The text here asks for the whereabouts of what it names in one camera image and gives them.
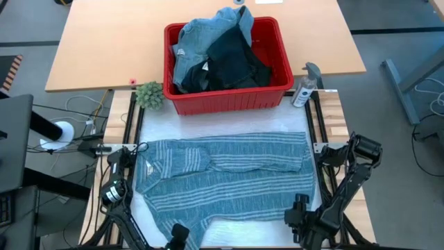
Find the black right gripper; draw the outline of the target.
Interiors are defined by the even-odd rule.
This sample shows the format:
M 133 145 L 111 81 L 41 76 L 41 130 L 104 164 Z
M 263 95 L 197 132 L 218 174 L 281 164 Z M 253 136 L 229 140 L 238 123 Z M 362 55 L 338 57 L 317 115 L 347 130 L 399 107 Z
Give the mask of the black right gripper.
M 316 212 L 307 210 L 308 203 L 306 194 L 297 194 L 293 208 L 284 211 L 284 223 L 293 225 L 294 243 L 306 250 L 321 250 L 327 236 L 318 224 Z

